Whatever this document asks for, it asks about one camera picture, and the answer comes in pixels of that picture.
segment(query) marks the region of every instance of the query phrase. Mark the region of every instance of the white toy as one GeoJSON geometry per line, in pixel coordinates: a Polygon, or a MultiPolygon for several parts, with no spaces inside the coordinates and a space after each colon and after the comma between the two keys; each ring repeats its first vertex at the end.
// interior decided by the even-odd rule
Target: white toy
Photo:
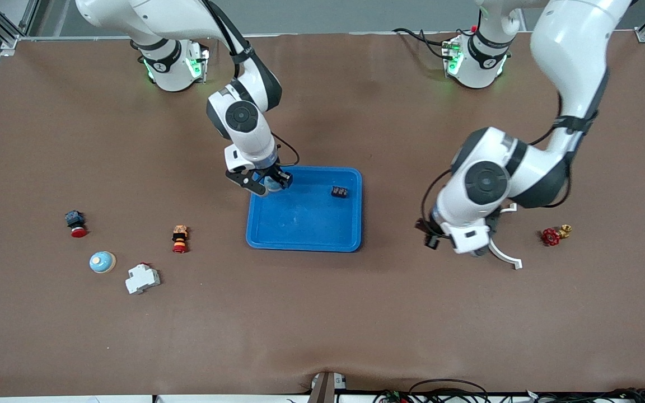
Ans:
{"type": "Polygon", "coordinates": [[[158,272],[149,268],[146,263],[141,263],[128,270],[128,279],[126,279],[126,288],[129,294],[141,294],[146,288],[161,284],[158,278],[158,272]]]}

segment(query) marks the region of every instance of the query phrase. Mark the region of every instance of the black circular joint cap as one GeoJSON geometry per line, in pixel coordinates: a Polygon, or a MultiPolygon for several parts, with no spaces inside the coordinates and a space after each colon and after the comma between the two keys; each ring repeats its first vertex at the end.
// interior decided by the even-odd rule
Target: black circular joint cap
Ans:
{"type": "Polygon", "coordinates": [[[235,131],[253,131],[258,125],[258,110],[248,101],[233,102],[226,110],[226,123],[235,131]]]}
{"type": "Polygon", "coordinates": [[[491,161],[478,162],[464,176],[466,196],[476,204],[496,202],[507,191],[507,174],[491,161]]]}

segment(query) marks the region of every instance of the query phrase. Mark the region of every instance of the gray floor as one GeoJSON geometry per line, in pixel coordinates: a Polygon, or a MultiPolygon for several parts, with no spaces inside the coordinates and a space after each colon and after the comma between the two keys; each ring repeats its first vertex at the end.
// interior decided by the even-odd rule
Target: gray floor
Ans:
{"type": "MultiPolygon", "coordinates": [[[[478,8],[471,0],[217,0],[244,34],[334,33],[411,30],[454,31],[476,23],[478,8]]],[[[525,10],[533,29],[540,10],[525,10]]],[[[91,26],[74,0],[49,0],[40,8],[32,36],[115,36],[121,33],[91,26]]],[[[632,29],[645,21],[645,0],[630,8],[620,23],[632,29]]]]}

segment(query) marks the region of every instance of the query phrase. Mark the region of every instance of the red and gold object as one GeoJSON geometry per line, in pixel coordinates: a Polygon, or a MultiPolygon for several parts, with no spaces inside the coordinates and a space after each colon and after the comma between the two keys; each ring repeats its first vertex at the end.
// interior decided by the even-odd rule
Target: red and gold object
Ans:
{"type": "Polygon", "coordinates": [[[188,247],[186,246],[186,240],[188,240],[188,228],[185,225],[176,225],[174,227],[174,252],[175,253],[186,253],[188,247]]]}
{"type": "Polygon", "coordinates": [[[542,241],[547,246],[558,245],[561,240],[565,240],[571,234],[571,225],[562,225],[559,228],[547,228],[542,232],[542,241]]]}

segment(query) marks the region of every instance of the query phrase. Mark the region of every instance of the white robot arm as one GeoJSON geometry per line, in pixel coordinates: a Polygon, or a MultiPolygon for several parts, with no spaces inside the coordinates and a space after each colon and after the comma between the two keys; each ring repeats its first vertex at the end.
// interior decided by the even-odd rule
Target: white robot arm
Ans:
{"type": "Polygon", "coordinates": [[[497,128],[473,132],[452,161],[452,177],[432,213],[417,225],[427,232],[428,246],[436,248],[438,239],[448,238],[455,252],[479,255],[489,245],[505,199],[527,209],[549,207],[570,179],[571,163],[596,117],[609,79],[607,43],[629,4],[548,3],[532,33],[531,50],[559,92],[560,115],[547,133],[550,142],[540,150],[537,142],[527,144],[497,128]]]}
{"type": "Polygon", "coordinates": [[[210,0],[76,0],[92,24],[124,31],[156,72],[156,83],[175,81],[182,90],[192,66],[186,49],[190,39],[214,38],[223,43],[235,64],[231,82],[208,98],[207,115],[225,139],[226,176],[244,189],[267,195],[286,189],[292,175],[282,171],[263,112],[276,107],[282,88],[228,16],[210,0]],[[240,75],[240,66],[244,72],[240,75]]]}

